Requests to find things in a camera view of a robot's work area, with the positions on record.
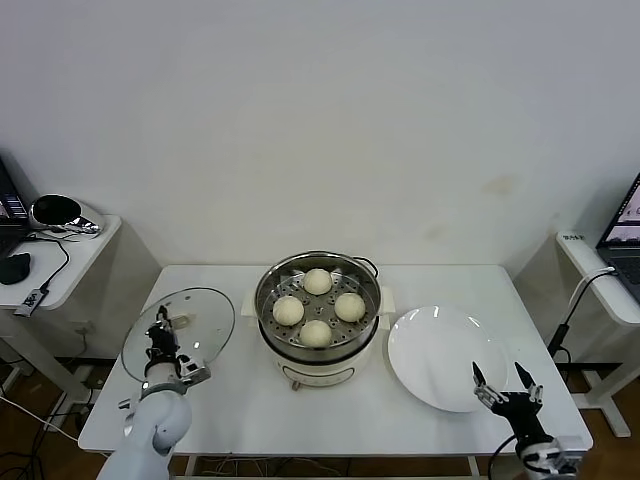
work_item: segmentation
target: white table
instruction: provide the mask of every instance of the white table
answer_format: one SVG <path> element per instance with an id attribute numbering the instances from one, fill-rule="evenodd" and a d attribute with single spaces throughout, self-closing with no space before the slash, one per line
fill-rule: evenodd
<path id="1" fill-rule="evenodd" d="M 120 228 L 120 217 L 106 215 L 105 219 L 105 229 L 96 238 L 82 242 L 62 242 L 69 254 L 69 263 L 53 278 L 49 284 L 49 294 L 38 308 L 53 310 L 69 298 L 84 274 Z M 3 310 L 0 313 L 0 336 L 13 350 L 66 392 L 69 402 L 84 403 L 90 392 L 78 377 L 86 375 L 86 371 L 78 372 L 76 377 L 71 375 L 55 360 L 46 347 L 24 328 L 24 323 L 29 322 L 29 319 L 13 315 L 13 311 L 27 295 L 33 289 L 39 288 L 62 265 L 65 260 L 64 253 L 52 242 L 23 243 L 13 252 L 13 254 L 18 253 L 31 254 L 31 272 L 20 283 L 0 286 L 0 309 Z M 64 410 L 65 408 L 58 409 L 61 413 Z"/>
<path id="2" fill-rule="evenodd" d="M 187 287 L 225 292 L 240 312 L 245 294 L 267 267 L 169 266 L 147 306 Z M 555 436 L 577 436 L 592 446 L 562 378 L 507 273 L 499 266 L 382 266 L 380 282 L 392 289 L 402 314 L 444 301 L 490 324 L 519 361 L 545 387 L 542 424 Z M 292 391 L 277 370 L 255 327 L 245 318 L 212 365 L 213 377 L 190 389 L 193 424 L 177 455 L 490 455 L 512 434 L 504 419 L 481 408 L 469 414 L 437 410 L 413 397 L 396 379 L 386 357 L 386 332 L 374 339 L 366 368 L 353 379 L 325 389 Z M 79 445 L 112 451 L 122 437 L 120 400 L 139 391 L 120 359 L 104 385 Z M 511 366 L 508 388 L 523 390 Z M 506 451 L 512 452 L 513 446 Z"/>
<path id="3" fill-rule="evenodd" d="M 608 266 L 594 249 L 597 239 L 593 235 L 565 231 L 559 232 L 556 240 L 580 275 L 584 276 L 598 268 Z M 626 328 L 605 328 L 598 335 L 595 344 L 587 350 L 596 345 L 605 348 L 620 340 L 621 336 L 628 334 L 631 329 L 640 327 L 640 305 L 617 278 L 612 276 L 598 278 L 591 284 L 591 289 L 609 316 Z M 638 378 L 640 365 L 626 362 L 611 372 L 604 381 L 601 381 L 595 371 L 587 370 L 583 375 L 591 390 L 573 395 L 578 408 L 602 410 L 617 437 L 630 437 L 631 430 L 612 396 Z"/>

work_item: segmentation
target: wooden floor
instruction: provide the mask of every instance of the wooden floor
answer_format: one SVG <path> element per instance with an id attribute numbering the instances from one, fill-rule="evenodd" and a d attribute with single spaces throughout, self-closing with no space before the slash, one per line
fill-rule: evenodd
<path id="1" fill-rule="evenodd" d="M 8 368 L 0 366 L 0 378 L 6 376 Z M 96 368 L 88 380 L 88 386 L 99 387 L 108 375 L 108 368 Z M 569 386 L 573 392 L 586 391 L 581 374 L 572 373 Z M 9 392 L 9 398 L 37 415 L 43 417 L 50 412 L 60 391 L 39 373 L 21 378 Z M 583 480 L 640 479 L 640 380 L 626 387 L 615 397 L 632 433 L 631 438 L 615 438 L 597 411 L 582 412 L 594 438 L 594 448 L 587 454 L 580 474 Z M 69 418 L 64 429 L 69 434 L 79 434 L 75 417 Z M 15 454 L 29 455 L 34 437 L 41 425 L 14 407 L 0 402 L 0 480 L 16 480 L 23 474 L 30 459 Z M 44 435 L 38 450 L 44 476 L 47 480 L 93 480 L 98 475 L 104 458 L 86 453 L 77 445 L 56 433 Z M 481 473 L 486 473 L 487 458 L 478 458 Z M 186 467 L 185 458 L 174 458 L 171 470 L 182 475 Z M 466 458 L 322 458 L 306 459 L 242 459 L 236 462 L 223 458 L 200 458 L 196 473 L 199 475 L 229 476 L 444 476 L 468 475 Z M 22 475 L 22 479 L 32 477 Z"/>

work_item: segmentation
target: glass lid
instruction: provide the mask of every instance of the glass lid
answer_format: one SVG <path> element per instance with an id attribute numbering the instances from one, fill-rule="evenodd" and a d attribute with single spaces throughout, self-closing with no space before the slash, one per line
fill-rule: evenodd
<path id="1" fill-rule="evenodd" d="M 151 349 L 149 328 L 159 321 L 170 326 L 178 346 L 176 356 L 187 375 L 208 366 L 227 344 L 235 324 L 233 303 L 213 288 L 187 288 L 160 299 L 133 324 L 122 347 L 122 364 L 129 375 L 145 381 Z"/>

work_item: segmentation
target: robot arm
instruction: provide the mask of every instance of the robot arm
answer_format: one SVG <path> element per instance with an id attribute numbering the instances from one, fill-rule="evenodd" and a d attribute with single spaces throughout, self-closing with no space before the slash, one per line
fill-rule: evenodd
<path id="1" fill-rule="evenodd" d="M 516 454 L 533 480 L 575 478 L 583 452 L 572 438 L 548 435 L 540 421 L 542 385 L 516 362 L 516 371 L 526 392 L 498 392 L 487 385 L 480 368 L 473 363 L 474 390 L 478 399 L 494 414 L 504 417 L 516 437 Z"/>
<path id="2" fill-rule="evenodd" d="M 211 376 L 206 366 L 178 354 L 180 346 L 164 306 L 147 336 L 152 341 L 146 351 L 147 381 L 137 404 L 131 400 L 120 404 L 129 409 L 125 436 L 98 480 L 168 480 L 173 449 L 191 426 L 191 407 L 184 394 Z"/>

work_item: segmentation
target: laptop screen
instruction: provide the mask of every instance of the laptop screen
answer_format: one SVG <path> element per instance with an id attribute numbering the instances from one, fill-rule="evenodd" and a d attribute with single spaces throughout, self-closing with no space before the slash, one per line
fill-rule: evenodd
<path id="1" fill-rule="evenodd" d="M 600 247 L 640 246 L 640 175 L 598 243 Z"/>

